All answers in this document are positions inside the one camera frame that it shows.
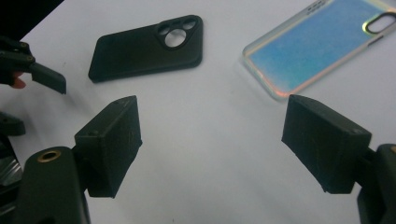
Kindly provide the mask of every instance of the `clear phone case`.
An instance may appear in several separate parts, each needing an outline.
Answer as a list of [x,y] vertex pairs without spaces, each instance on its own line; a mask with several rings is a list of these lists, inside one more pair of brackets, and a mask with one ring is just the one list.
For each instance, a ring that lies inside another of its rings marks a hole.
[[395,30],[376,0],[319,0],[249,44],[244,63],[277,99],[305,88]]

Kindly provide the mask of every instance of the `camera cutout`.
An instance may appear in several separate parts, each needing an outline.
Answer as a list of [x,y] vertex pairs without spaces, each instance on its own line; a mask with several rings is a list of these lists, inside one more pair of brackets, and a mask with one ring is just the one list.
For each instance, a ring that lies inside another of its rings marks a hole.
[[367,33],[376,35],[386,30],[395,22],[396,22],[396,13],[386,12],[375,17],[373,20],[364,23],[363,29]]
[[169,48],[175,48],[184,42],[186,36],[186,32],[182,29],[173,30],[166,36],[165,44]]

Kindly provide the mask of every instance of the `white surface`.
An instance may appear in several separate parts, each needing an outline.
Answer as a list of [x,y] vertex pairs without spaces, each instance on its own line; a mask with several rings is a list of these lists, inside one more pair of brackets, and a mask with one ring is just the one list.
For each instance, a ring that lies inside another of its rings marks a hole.
[[[24,120],[11,138],[24,163],[73,147],[74,134],[107,104],[136,95],[143,146],[115,199],[88,198],[92,223],[359,223],[351,195],[324,193],[281,141],[287,104],[241,65],[244,46],[312,1],[68,0],[23,40],[67,79],[67,95],[23,77],[0,88],[0,108]],[[193,69],[93,84],[97,38],[189,14],[204,20],[204,59]],[[395,143],[396,35],[300,92]]]

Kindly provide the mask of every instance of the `black plastic part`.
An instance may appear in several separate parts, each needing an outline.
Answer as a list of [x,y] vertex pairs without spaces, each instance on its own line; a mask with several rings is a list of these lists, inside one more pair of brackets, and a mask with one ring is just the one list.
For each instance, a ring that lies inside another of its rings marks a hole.
[[12,86],[15,84],[15,77],[12,76],[12,73],[8,71],[0,70],[0,84],[7,84]]
[[325,191],[350,193],[371,134],[326,105],[291,95],[282,141]]
[[66,94],[64,76],[36,63],[27,43],[0,36],[0,83],[12,86],[15,82],[14,72],[31,73],[33,81]]
[[21,119],[0,112],[0,133],[7,136],[18,136],[25,134],[24,123]]
[[66,94],[66,79],[61,74],[39,63],[30,66],[32,80],[61,94]]
[[53,147],[27,160],[13,223],[90,223],[71,149]]
[[375,157],[375,172],[385,203],[381,224],[396,223],[396,145],[382,145]]
[[73,151],[92,197],[115,197],[142,145],[135,96],[114,101],[76,135]]
[[[203,28],[202,19],[190,15],[104,35],[96,43],[89,78],[100,82],[195,67],[203,57]],[[171,48],[165,38],[174,30],[183,30],[186,38]]]
[[35,28],[63,0],[1,1],[0,35],[20,40]]

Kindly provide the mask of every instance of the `holographic phone case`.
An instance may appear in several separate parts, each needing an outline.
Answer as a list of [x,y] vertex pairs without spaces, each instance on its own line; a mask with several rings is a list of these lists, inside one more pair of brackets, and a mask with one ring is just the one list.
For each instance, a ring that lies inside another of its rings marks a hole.
[[272,96],[286,98],[395,30],[395,12],[376,0],[316,1],[246,46],[244,63]]

